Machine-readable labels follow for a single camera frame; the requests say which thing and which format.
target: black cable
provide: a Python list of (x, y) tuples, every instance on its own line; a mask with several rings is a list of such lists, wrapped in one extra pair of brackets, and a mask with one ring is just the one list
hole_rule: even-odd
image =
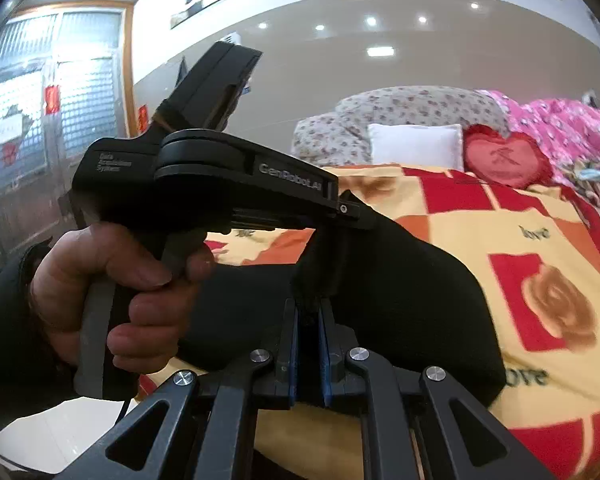
[[(131, 399), (125, 400), (125, 402), (122, 403), (122, 407), (120, 408), (120, 413), (118, 413), (118, 418), (116, 419), (114, 426), (117, 423), (119, 423), (123, 418), (125, 418), (126, 412), (128, 411), (130, 404), (131, 404)], [(10, 460), (9, 458), (5, 457), (2, 453), (0, 453), (0, 460), (4, 460), (7, 464), (17, 467), (18, 469), (22, 469), (23, 471), (26, 471), (27, 473), (45, 474), (45, 475), (50, 474), (47, 471), (40, 471), (39, 469), (33, 469), (33, 468), (27, 467), (25, 465), (18, 464), (17, 462), (14, 462), (13, 460)]]
[(118, 414), (118, 418), (116, 419), (114, 426), (119, 423), (123, 418), (125, 418), (126, 412), (129, 409), (129, 404), (131, 404), (131, 399), (125, 400), (122, 403), (122, 408), (120, 408), (120, 413)]

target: silver bolt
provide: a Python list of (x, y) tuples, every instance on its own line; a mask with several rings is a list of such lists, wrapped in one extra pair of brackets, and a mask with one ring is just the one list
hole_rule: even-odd
[(178, 386), (187, 386), (193, 382), (193, 372), (190, 370), (180, 370), (173, 376), (173, 382)]
[(432, 381), (440, 382), (446, 377), (446, 372), (439, 366), (430, 366), (427, 368), (427, 377)]
[(369, 359), (369, 350), (362, 348), (362, 346), (356, 346), (349, 350), (349, 357), (354, 361), (365, 361)]
[(263, 363), (264, 361), (268, 361), (270, 357), (271, 354), (264, 348), (258, 348), (249, 354), (249, 358), (254, 363)]

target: wooden door frame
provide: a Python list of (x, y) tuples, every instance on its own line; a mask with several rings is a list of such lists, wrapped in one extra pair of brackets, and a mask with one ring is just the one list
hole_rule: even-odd
[(45, 14), (54, 10), (79, 9), (80, 7), (107, 7), (108, 9), (123, 9), (123, 44), (122, 44), (122, 82), (123, 99), (126, 112), (126, 134), (129, 137), (138, 136), (138, 121), (136, 120), (136, 102), (134, 99), (134, 78), (132, 65), (132, 29), (134, 20), (134, 4), (113, 0), (77, 0), (28, 7), (14, 13), (12, 18), (27, 14)]

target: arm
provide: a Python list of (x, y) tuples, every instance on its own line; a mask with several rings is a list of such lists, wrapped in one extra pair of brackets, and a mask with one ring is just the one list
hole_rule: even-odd
[(116, 366), (147, 374), (176, 354), (213, 262), (203, 246), (189, 257), (186, 275), (173, 279), (127, 229), (105, 223), (11, 260), (0, 270), (0, 430), (76, 396), (83, 303), (94, 274), (142, 291), (129, 305), (130, 323), (113, 329), (107, 346)]

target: gray grip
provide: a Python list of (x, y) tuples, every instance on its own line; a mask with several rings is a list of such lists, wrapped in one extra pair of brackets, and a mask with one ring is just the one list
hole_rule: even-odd
[[(206, 232), (193, 230), (167, 236), (161, 261), (176, 279), (183, 275), (187, 257), (202, 245)], [(120, 287), (101, 274), (91, 283), (84, 301), (80, 329), (80, 356), (74, 375), (74, 389), (83, 397), (107, 399), (104, 368), (107, 359), (107, 336), (116, 288)]]

